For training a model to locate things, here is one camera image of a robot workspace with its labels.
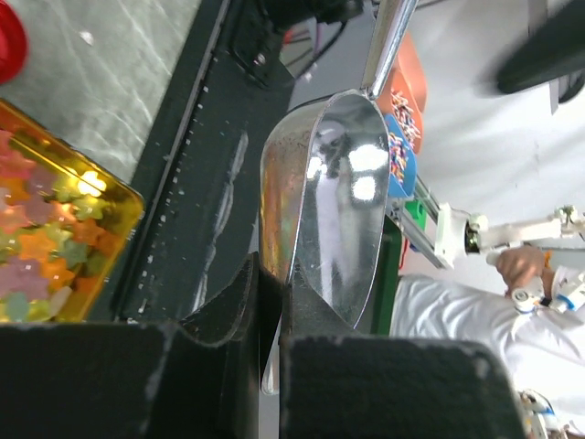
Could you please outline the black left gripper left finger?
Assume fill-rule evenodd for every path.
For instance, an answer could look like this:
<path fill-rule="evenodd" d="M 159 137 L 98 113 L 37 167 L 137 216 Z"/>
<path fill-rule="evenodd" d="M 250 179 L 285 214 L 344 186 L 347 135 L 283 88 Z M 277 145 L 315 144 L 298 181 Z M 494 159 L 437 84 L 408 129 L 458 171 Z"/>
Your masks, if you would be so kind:
<path fill-rule="evenodd" d="M 1 327 L 4 438 L 254 438 L 259 261 L 181 321 Z"/>

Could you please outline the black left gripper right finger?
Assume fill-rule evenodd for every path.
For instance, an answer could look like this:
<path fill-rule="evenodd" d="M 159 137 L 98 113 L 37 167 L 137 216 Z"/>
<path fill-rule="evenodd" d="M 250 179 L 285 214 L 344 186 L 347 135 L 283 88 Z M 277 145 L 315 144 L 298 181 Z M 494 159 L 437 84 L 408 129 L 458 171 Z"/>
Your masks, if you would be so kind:
<path fill-rule="evenodd" d="M 505 369 L 474 342 L 350 327 L 296 269 L 280 341 L 283 438 L 522 438 Z"/>

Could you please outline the silver metal scoop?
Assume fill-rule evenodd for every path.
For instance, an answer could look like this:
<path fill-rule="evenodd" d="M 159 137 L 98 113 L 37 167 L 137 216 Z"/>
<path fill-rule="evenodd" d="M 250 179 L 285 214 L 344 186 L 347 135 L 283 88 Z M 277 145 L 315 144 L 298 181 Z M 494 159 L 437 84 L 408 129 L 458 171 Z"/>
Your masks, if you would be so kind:
<path fill-rule="evenodd" d="M 378 107 L 416 9 L 384 1 L 361 86 L 289 111 L 261 158 L 260 262 L 277 284 L 307 287 L 355 327 L 374 283 L 390 178 Z"/>

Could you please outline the gold tin of gummy candies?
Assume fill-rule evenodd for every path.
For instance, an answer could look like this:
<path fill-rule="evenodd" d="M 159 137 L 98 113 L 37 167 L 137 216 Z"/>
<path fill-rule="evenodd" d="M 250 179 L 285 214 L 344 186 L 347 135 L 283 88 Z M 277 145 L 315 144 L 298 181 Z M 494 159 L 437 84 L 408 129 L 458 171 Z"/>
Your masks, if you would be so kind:
<path fill-rule="evenodd" d="M 1 102 L 1 321 L 86 318 L 133 230 L 141 196 Z"/>

